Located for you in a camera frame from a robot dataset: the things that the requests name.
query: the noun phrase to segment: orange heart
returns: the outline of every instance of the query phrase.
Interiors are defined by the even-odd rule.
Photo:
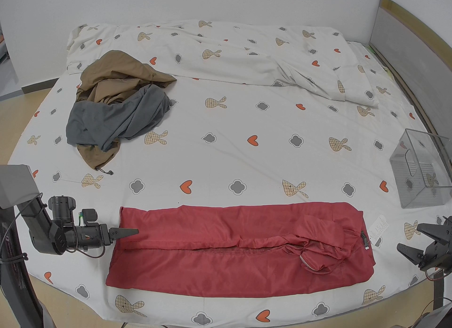
[[[258,315],[256,315],[256,319],[262,323],[269,323],[270,320],[267,318],[270,315],[270,311],[268,309],[263,310]]]
[[[257,135],[252,135],[250,137],[248,137],[247,141],[253,145],[253,146],[259,146],[259,144],[257,143]]]
[[[388,188],[386,187],[386,181],[385,180],[383,180],[380,183],[380,189],[383,190],[384,192],[388,192],[389,191]]]
[[[52,281],[50,280],[51,276],[52,276],[52,273],[50,273],[50,272],[44,273],[44,278],[46,278],[50,282],[50,284],[53,284]]]
[[[182,183],[182,185],[180,185],[180,189],[182,190],[182,192],[186,193],[186,194],[191,194],[192,190],[190,189],[190,185],[192,184],[193,181],[191,180],[187,180],[184,183]]]

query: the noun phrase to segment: red jacket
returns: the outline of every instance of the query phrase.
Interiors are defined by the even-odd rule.
[[[373,274],[363,212],[350,204],[121,208],[107,286],[263,298],[351,286]]]

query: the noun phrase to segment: drawstring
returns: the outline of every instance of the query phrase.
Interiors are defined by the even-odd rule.
[[[114,174],[113,171],[110,170],[109,172],[106,172],[106,171],[102,170],[100,167],[96,167],[94,170],[106,173],[107,175],[113,175]]]

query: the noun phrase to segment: white paper tag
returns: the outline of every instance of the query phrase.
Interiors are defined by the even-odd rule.
[[[387,228],[388,223],[386,222],[386,218],[383,215],[380,215],[367,230],[369,240],[372,241],[372,244],[375,244],[378,241]]]

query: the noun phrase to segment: bed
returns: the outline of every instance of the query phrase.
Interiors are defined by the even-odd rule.
[[[371,239],[376,265],[367,282],[269,298],[203,298],[122,290],[105,285],[111,248],[100,259],[39,254],[25,223],[18,220],[30,274],[85,302],[106,320],[230,328],[320,320],[378,302],[425,279],[397,252],[396,245],[401,242],[424,249],[431,241],[414,234],[413,227],[418,222],[442,223],[442,216],[450,215],[451,204],[401,209],[389,157],[405,128],[446,135],[448,130],[435,119],[438,106],[431,96],[422,95],[422,85],[417,84],[420,91],[411,91],[404,84],[404,91],[394,78],[408,82],[412,69],[399,68],[401,58],[396,51],[402,50],[401,42],[384,36],[396,31],[406,35],[409,30],[399,30],[406,27],[396,23],[394,16],[384,20],[391,16],[385,1],[381,1],[372,34],[373,50],[346,42],[332,28],[259,29],[203,20],[80,26],[69,38],[67,71],[36,111],[9,161],[30,166],[44,193],[43,201],[53,195],[72,196],[77,201],[76,211],[95,208],[98,221],[109,226],[119,225],[120,207],[153,210],[181,205],[346,201],[363,211]],[[216,34],[216,26],[221,26],[224,38]],[[254,31],[256,37],[245,31]],[[189,42],[175,42],[184,34],[190,35]],[[192,60],[190,51],[196,43],[200,44],[197,56],[202,52],[202,59]],[[298,43],[303,43],[308,54],[299,56],[296,65],[277,48],[290,46],[295,53]],[[230,49],[237,53],[231,60],[239,61],[233,69],[219,64],[227,59],[231,45],[240,45]],[[123,50],[177,78],[166,89],[171,109],[154,129],[158,138],[150,144],[144,136],[122,142],[120,153],[106,166],[114,172],[111,176],[88,167],[76,148],[65,141],[80,72],[110,49]],[[380,58],[386,56],[388,67],[383,67],[372,51]],[[253,63],[262,69],[260,73],[248,73],[246,58],[259,59]],[[313,75],[310,71],[325,60],[330,71]],[[269,63],[275,62],[277,72],[268,69]],[[308,70],[301,72],[311,81],[300,79],[297,72],[301,74],[301,69]],[[348,97],[352,101],[346,100],[337,83],[331,90],[325,87],[339,73],[347,86],[353,86]],[[92,177],[89,184],[88,174]],[[288,194],[285,185],[293,187],[294,194]],[[125,313],[115,304],[118,296],[131,307]]]

